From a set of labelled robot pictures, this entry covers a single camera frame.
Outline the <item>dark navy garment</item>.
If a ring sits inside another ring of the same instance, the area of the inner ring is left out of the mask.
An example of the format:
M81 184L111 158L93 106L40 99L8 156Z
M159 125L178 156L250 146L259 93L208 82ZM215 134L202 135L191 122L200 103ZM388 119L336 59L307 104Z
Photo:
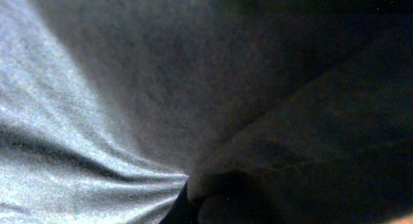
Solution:
M1 0L2 223L412 222L412 0Z

